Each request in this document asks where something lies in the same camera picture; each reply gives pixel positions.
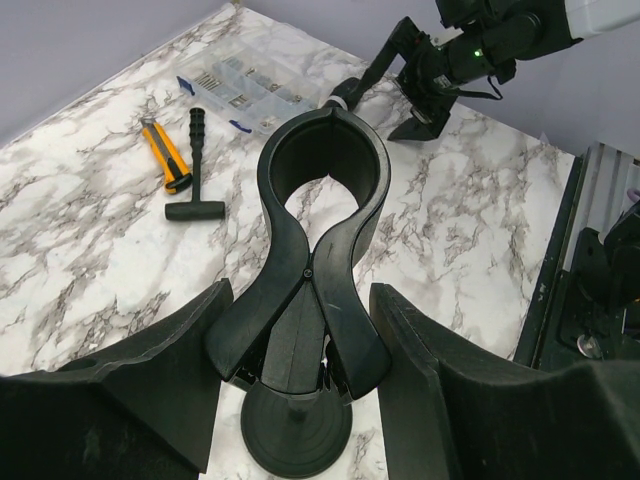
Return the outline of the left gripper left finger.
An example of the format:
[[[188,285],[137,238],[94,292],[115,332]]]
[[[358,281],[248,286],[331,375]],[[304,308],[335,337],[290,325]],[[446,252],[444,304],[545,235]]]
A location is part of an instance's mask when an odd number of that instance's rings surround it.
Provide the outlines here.
[[[206,472],[221,378],[206,330],[228,280],[56,371],[1,379],[4,479],[196,479]]]

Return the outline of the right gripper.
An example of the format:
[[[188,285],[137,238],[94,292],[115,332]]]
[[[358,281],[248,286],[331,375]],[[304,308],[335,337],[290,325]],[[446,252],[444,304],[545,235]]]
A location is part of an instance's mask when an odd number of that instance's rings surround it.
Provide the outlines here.
[[[364,93],[378,83],[397,56],[406,61],[398,80],[412,105],[412,116],[397,126],[388,140],[435,140],[449,120],[450,110],[460,93],[448,77],[445,54],[410,17],[404,17],[394,27],[360,79],[359,92]]]

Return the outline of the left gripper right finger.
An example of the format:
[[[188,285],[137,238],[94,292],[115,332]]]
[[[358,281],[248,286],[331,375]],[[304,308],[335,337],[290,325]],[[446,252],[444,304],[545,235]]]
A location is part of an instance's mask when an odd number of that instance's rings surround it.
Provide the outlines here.
[[[635,479],[639,365],[548,373],[496,356],[375,283],[370,312],[392,356],[378,387],[392,479]]]

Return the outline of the black microphone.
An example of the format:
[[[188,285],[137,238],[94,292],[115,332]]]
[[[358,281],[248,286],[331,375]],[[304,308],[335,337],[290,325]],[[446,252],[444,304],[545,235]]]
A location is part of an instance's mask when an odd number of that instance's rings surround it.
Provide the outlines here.
[[[364,93],[371,89],[373,83],[367,83],[364,79],[350,77],[337,85],[322,105],[323,108],[341,108],[353,112]]]

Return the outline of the black round-base mic stand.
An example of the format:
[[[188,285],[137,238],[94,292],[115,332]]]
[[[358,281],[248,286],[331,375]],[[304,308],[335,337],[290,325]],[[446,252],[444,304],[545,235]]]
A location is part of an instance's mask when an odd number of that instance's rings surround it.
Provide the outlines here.
[[[357,208],[311,243],[286,203],[329,177]],[[267,141],[257,185],[270,246],[253,283],[214,322],[206,352],[223,380],[246,393],[241,432],[271,474],[303,479],[328,469],[352,428],[352,403],[377,387],[390,354],[356,290],[390,185],[374,130],[339,107],[301,114]]]

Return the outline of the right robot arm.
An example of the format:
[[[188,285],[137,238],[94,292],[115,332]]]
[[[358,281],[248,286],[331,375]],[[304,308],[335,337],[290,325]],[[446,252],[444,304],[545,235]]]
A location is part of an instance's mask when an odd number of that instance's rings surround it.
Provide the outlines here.
[[[408,17],[401,19],[346,99],[356,106],[396,57],[405,64],[396,78],[411,116],[392,140],[439,137],[460,97],[499,100],[498,87],[515,77],[520,61],[537,59],[630,24],[636,1],[486,0],[440,1],[441,23],[458,30],[436,45]]]

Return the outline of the clear plastic screw box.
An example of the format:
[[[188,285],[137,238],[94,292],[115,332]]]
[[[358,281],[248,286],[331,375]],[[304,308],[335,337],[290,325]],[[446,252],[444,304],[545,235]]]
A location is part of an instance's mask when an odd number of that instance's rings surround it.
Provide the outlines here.
[[[314,110],[320,89],[280,62],[250,48],[201,53],[180,63],[181,88],[223,112],[245,133],[271,135],[292,118]]]

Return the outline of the yellow utility knife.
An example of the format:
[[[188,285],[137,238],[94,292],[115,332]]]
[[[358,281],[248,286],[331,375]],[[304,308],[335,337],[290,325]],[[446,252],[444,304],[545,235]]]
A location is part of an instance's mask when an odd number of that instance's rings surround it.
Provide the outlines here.
[[[162,168],[165,192],[173,195],[186,190],[193,176],[164,128],[152,118],[143,118],[141,125],[142,134]]]

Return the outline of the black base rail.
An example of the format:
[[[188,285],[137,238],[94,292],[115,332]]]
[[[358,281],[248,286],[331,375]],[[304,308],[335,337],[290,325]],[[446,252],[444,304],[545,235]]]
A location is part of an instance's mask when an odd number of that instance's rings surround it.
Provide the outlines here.
[[[595,143],[572,165],[513,359],[638,358],[639,161]]]

